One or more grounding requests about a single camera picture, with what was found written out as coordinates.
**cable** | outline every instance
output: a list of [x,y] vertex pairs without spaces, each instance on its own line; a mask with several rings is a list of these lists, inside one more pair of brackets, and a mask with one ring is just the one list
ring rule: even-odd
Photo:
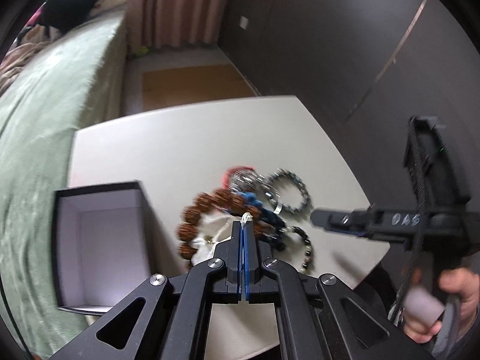
[[5,294],[5,289],[3,288],[3,282],[2,282],[2,276],[1,275],[0,275],[0,294],[1,294],[1,298],[3,300],[3,304],[5,305],[5,309],[7,310],[7,314],[10,318],[11,324],[13,325],[13,328],[15,329],[15,332],[17,332],[18,338],[20,339],[20,341],[23,345],[23,349],[25,350],[25,354],[26,354],[27,358],[29,360],[35,360],[33,355],[32,355],[32,352],[30,352],[30,350],[28,349],[28,346],[25,343],[25,340],[23,340],[23,336],[21,335],[20,330],[17,326],[17,323],[15,322],[14,316],[11,313],[10,306],[8,305],[8,301],[7,301],[7,296]]
[[413,247],[412,254],[410,256],[409,266],[406,272],[406,276],[402,281],[400,290],[398,290],[397,299],[392,307],[393,312],[389,313],[389,320],[395,326],[398,325],[398,320],[400,316],[400,308],[405,300],[407,295],[410,279],[417,264],[418,257],[422,253],[423,239],[425,236],[425,225],[426,225],[426,192],[425,192],[425,178],[423,174],[423,165],[422,165],[422,156],[420,153],[420,145],[415,135],[415,118],[412,117],[409,123],[409,135],[410,135],[410,144],[412,146],[413,153],[413,164],[415,168],[415,176],[417,179],[417,196],[418,196],[418,216],[420,217],[420,223],[418,224],[418,229],[415,235],[413,236]]

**green blanket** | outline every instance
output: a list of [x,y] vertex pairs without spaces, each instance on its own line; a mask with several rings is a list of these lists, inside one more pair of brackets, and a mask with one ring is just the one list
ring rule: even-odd
[[[1,275],[27,345],[44,359],[87,327],[85,317],[56,308],[52,204],[54,191],[66,187],[75,132],[118,116],[123,17],[109,12],[68,32],[0,98]],[[17,338],[3,304],[0,314]]]

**brown bead bracelet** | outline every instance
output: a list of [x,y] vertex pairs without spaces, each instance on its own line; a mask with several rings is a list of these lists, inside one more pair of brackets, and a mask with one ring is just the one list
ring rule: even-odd
[[183,223],[177,228],[177,236],[182,244],[178,247],[180,256],[188,261],[187,267],[191,268],[191,258],[198,249],[190,246],[191,242],[198,235],[198,223],[202,214],[207,214],[213,209],[228,211],[232,215],[242,216],[245,212],[249,212],[253,218],[253,231],[255,237],[260,237],[263,233],[271,229],[270,225],[258,221],[261,211],[254,206],[246,205],[245,200],[240,195],[234,194],[226,188],[217,188],[210,195],[208,193],[200,193],[193,200],[193,205],[183,210]]

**round table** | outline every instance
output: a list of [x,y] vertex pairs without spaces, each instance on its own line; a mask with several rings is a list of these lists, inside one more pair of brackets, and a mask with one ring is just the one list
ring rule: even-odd
[[[77,132],[70,161],[69,186],[140,180],[174,251],[183,208],[199,192],[220,187],[229,167],[248,165],[267,175],[277,168],[296,173],[314,207],[366,208],[365,194],[327,134],[294,96],[255,97],[197,103],[123,117]],[[294,187],[283,190],[293,205]],[[309,275],[332,273],[351,288],[388,251],[384,242],[327,233],[309,221],[310,212],[292,219],[313,245]],[[274,254],[300,268],[304,246],[292,238]],[[162,273],[178,274],[183,262],[160,256]],[[208,360],[248,359],[278,344],[272,304],[217,305],[212,309]]]

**open box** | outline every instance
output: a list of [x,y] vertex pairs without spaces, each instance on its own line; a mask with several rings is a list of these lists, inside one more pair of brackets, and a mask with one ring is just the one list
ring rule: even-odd
[[58,308],[103,315],[160,272],[159,227],[137,181],[56,191],[52,270]]

